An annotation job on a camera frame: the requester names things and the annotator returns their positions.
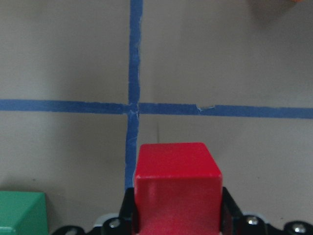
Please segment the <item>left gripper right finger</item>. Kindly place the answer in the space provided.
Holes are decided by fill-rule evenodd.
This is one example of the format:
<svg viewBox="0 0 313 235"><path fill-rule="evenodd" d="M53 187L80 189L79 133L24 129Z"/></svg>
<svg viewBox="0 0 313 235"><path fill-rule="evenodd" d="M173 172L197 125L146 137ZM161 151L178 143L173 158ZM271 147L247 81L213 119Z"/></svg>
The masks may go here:
<svg viewBox="0 0 313 235"><path fill-rule="evenodd" d="M313 225L291 221L278 229L255 214L243 214L235 200L223 187L220 234L222 235L313 235Z"/></svg>

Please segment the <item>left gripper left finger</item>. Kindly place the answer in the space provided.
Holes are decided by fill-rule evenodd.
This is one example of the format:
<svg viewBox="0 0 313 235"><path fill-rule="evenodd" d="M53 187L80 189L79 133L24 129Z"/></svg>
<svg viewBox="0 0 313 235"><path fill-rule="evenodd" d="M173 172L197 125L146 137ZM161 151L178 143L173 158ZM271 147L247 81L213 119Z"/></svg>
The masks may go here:
<svg viewBox="0 0 313 235"><path fill-rule="evenodd" d="M134 209L134 188L128 188L117 215L99 218L89 232L79 226L67 225L58 228L52 235L131 235Z"/></svg>

